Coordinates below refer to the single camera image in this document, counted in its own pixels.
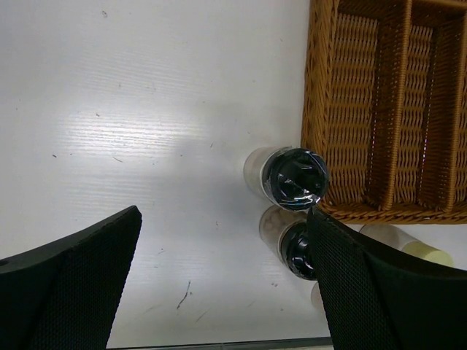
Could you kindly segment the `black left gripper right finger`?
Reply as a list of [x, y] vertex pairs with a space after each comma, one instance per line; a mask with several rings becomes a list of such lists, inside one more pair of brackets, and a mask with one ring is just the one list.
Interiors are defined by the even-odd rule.
[[335, 349], [465, 349], [466, 272], [398, 251], [318, 209], [310, 255]]

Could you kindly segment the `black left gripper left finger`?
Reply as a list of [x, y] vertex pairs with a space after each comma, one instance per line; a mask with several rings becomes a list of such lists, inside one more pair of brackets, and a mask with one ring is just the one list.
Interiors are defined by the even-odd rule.
[[1, 348], [105, 349], [141, 227], [130, 206], [1, 260]]

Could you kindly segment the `black-capped spice jar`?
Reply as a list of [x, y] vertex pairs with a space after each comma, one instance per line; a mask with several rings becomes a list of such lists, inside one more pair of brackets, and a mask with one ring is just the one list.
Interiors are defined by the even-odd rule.
[[288, 211], [316, 206], [329, 186], [323, 158], [300, 147], [258, 148], [246, 159], [243, 174], [255, 194]]
[[261, 240], [295, 276], [316, 281], [306, 228], [306, 212], [269, 207], [259, 223]]

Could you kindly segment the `yellow-capped spice jar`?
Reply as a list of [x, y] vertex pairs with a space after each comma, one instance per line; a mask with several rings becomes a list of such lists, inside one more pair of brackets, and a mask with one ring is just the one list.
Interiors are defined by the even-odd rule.
[[427, 245], [394, 225], [364, 225], [360, 233], [401, 252], [439, 265], [453, 267], [450, 254]]

